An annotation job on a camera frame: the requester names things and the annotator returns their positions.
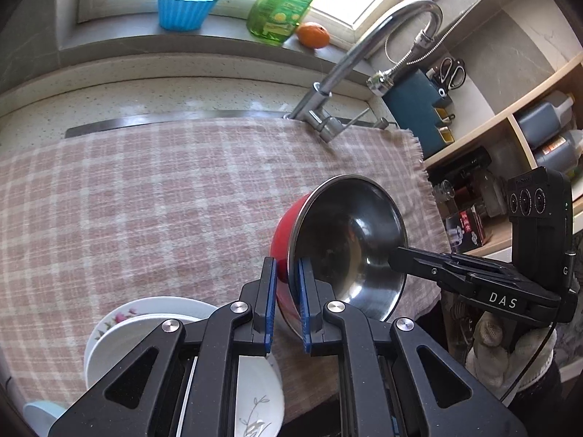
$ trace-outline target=product box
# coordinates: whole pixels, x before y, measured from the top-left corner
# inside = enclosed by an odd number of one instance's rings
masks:
[[[482,221],[474,205],[447,217],[444,224],[454,253],[465,253],[486,242]]]

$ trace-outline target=pink plaid towel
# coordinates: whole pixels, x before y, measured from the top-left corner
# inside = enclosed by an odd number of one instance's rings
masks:
[[[19,390],[70,406],[91,330],[125,302],[238,298],[288,207],[341,173],[386,188],[410,245],[448,251],[420,159],[409,131],[351,127],[326,145],[281,119],[139,126],[1,159],[0,347]],[[438,295],[409,277],[394,315],[416,318]],[[279,322],[273,344],[286,420],[337,390],[336,360],[309,358],[288,332]]]

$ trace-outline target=kitchen faucet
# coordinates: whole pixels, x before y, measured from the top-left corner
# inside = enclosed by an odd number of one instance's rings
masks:
[[[373,94],[379,97],[386,94],[394,84],[395,75],[406,66],[407,62],[423,55],[433,43],[434,36],[439,31],[443,19],[441,8],[434,1],[405,0],[393,6],[385,20],[356,43],[344,58],[334,66],[324,80],[314,82],[312,88],[308,90],[300,103],[287,117],[309,123],[319,132],[320,138],[325,142],[332,141],[358,119],[357,117],[350,123],[343,125],[324,109],[326,101],[332,96],[334,87],[384,38],[389,37],[405,21],[424,12],[428,12],[431,19],[427,26],[415,37],[413,48],[394,67],[387,71],[378,71],[367,80],[367,85]]]

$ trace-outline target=camera lens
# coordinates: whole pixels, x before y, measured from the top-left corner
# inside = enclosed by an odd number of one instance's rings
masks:
[[[510,196],[510,211],[515,214],[518,210],[518,199],[516,198],[516,194],[512,194]]]
[[[531,213],[531,207],[531,193],[526,189],[523,189],[520,193],[520,211],[524,216],[527,216]]]
[[[546,197],[544,196],[543,190],[538,188],[535,192],[535,209],[539,214],[541,214],[544,212],[545,207]]]

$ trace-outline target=pot rim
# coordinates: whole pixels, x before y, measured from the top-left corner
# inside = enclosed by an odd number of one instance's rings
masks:
[[[296,249],[296,240],[297,240],[298,234],[300,233],[301,225],[304,221],[306,214],[308,213],[308,210],[310,209],[311,205],[316,201],[316,199],[320,196],[320,194],[322,194],[322,192],[328,190],[332,185],[336,184],[337,182],[344,181],[345,179],[358,179],[360,181],[368,182],[369,184],[372,184],[377,189],[379,189],[384,195],[386,195],[386,197],[389,199],[389,201],[394,206],[397,220],[399,221],[400,226],[402,228],[403,236],[404,236],[404,246],[405,247],[409,246],[409,239],[407,238],[407,230],[405,229],[403,217],[400,214],[399,208],[397,208],[395,201],[392,199],[392,197],[389,195],[389,193],[381,185],[379,185],[377,182],[373,181],[372,179],[367,178],[366,176],[361,176],[359,174],[340,174],[340,175],[334,176],[333,178],[330,178],[327,181],[322,182],[322,184],[320,184],[318,187],[316,187],[314,189],[314,191],[308,196],[308,198],[306,199],[304,204],[301,206],[300,211],[297,215],[297,218],[293,224],[293,228],[291,229],[289,242],[287,244],[286,261],[287,261],[287,282],[288,282],[287,287],[288,287],[288,289],[289,289],[289,283],[291,281],[295,281],[295,274],[294,274],[295,268],[293,267],[292,256],[293,256],[293,253]],[[397,297],[392,309],[390,311],[388,311],[388,313],[381,319],[381,321],[384,322],[385,320],[387,320],[387,318],[389,318],[390,315],[394,312],[397,304],[399,303],[399,301],[401,299],[401,296],[403,295],[403,290],[404,290],[406,280],[407,280],[407,274],[404,274],[403,275],[403,284],[401,285],[398,297]]]

